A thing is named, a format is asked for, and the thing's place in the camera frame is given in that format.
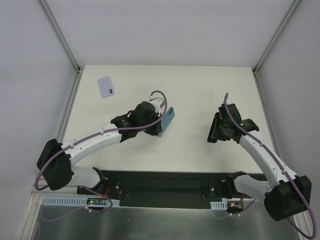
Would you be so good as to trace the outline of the black smartphone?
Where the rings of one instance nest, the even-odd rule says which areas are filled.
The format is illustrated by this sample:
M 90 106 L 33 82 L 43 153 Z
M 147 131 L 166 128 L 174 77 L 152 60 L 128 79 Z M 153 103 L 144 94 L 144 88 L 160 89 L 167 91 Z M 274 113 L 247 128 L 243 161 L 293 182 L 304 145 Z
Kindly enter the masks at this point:
M 216 112 L 214 117 L 213 117 L 213 121 L 209 130 L 209 134 L 207 137 L 207 142 L 208 143 L 216 143 L 219 140 L 220 137 L 220 132 L 219 132 L 219 128 L 220 128 L 220 113 Z

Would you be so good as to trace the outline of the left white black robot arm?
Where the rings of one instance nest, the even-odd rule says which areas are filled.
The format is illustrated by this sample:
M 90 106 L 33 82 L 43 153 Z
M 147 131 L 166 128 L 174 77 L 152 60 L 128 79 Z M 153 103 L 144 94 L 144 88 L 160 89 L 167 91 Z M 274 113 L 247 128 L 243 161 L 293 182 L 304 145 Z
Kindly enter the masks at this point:
M 35 189 L 60 190 L 67 185 L 87 187 L 94 194 L 105 191 L 106 183 L 97 167 L 84 168 L 78 162 L 103 148 L 122 143 L 145 132 L 157 136 L 162 131 L 161 120 L 165 116 L 167 103 L 161 98 L 143 101 L 134 110 L 112 119 L 97 132 L 78 139 L 58 142 L 49 140 L 36 163 L 39 173 L 35 179 Z M 40 187 L 43 177 L 46 186 Z

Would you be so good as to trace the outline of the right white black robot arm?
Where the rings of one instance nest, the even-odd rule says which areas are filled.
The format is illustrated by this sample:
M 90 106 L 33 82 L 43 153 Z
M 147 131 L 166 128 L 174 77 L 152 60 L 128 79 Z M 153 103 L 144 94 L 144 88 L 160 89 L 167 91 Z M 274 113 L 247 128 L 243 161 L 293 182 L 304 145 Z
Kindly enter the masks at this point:
M 227 199 L 244 194 L 262 202 L 267 213 L 280 221 L 308 209 L 312 183 L 298 176 L 266 144 L 259 127 L 250 119 L 242 119 L 234 103 L 222 104 L 215 113 L 207 138 L 209 143 L 233 140 L 253 158 L 265 180 L 248 173 L 228 174 L 216 187 L 216 193 Z

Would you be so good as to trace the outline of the teal phone case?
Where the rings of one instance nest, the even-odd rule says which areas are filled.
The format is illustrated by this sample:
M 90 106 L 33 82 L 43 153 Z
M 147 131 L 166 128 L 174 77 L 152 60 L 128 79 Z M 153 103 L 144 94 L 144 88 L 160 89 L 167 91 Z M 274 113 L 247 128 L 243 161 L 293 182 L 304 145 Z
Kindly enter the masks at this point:
M 158 134 L 158 137 L 161 137 L 165 133 L 165 131 L 169 127 L 174 117 L 175 117 L 175 111 L 174 111 L 174 108 L 171 106 L 161 120 L 162 131 Z

